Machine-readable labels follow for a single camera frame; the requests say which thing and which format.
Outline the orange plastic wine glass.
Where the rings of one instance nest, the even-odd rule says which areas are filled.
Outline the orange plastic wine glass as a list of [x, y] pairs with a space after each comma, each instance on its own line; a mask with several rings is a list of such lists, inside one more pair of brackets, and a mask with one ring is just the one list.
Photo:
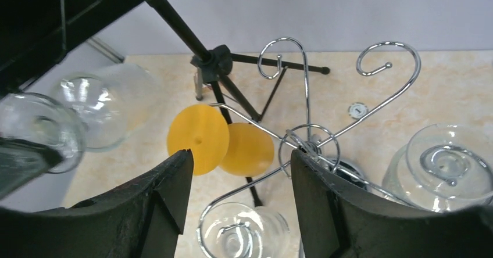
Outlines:
[[274, 160], [274, 142], [249, 123], [227, 123], [215, 108], [196, 104], [183, 109], [172, 121], [167, 135], [169, 155], [189, 149], [194, 175], [217, 167], [240, 177], [263, 174]]

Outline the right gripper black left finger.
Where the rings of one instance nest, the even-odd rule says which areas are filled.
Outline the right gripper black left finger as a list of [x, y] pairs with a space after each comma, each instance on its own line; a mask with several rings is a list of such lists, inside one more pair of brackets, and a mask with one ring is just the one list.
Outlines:
[[180, 150], [152, 170], [70, 208], [1, 209], [2, 257], [173, 257], [194, 161]]

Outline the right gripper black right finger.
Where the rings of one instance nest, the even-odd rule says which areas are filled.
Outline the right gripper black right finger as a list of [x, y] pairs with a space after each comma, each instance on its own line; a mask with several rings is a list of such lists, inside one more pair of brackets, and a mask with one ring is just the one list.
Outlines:
[[449, 213], [381, 198], [291, 154], [291, 175], [306, 257], [491, 257], [492, 207]]

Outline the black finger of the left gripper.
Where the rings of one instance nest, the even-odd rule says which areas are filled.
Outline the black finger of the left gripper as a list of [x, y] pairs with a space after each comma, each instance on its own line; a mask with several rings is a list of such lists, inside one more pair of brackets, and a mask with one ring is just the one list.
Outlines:
[[63, 161], [54, 148], [17, 138], [1, 138], [1, 199]]

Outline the clear wine glass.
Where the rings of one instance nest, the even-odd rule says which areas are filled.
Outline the clear wine glass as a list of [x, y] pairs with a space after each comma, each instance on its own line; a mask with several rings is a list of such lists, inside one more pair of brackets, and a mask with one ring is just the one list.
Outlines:
[[271, 208], [227, 202], [202, 216], [197, 238], [208, 257], [282, 257], [290, 229], [286, 219]]

